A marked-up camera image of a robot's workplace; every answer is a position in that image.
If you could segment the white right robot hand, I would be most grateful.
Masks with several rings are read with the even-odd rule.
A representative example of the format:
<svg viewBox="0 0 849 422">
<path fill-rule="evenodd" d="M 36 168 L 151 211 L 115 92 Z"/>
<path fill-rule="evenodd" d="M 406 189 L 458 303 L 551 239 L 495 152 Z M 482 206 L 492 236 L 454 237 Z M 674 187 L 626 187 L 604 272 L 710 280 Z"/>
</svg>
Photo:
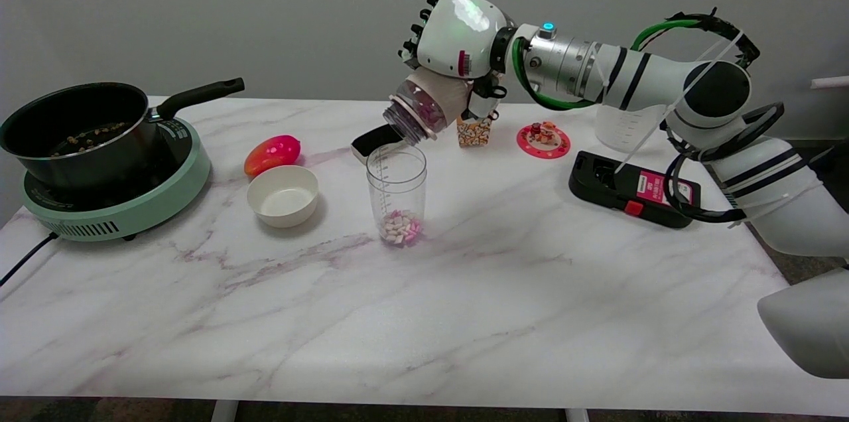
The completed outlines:
<svg viewBox="0 0 849 422">
<path fill-rule="evenodd" d="M 489 117 L 506 89 L 507 44 L 515 23 L 490 1 L 427 0 L 421 23 L 398 50 L 413 81 L 442 108 L 448 121 Z"/>
</svg>

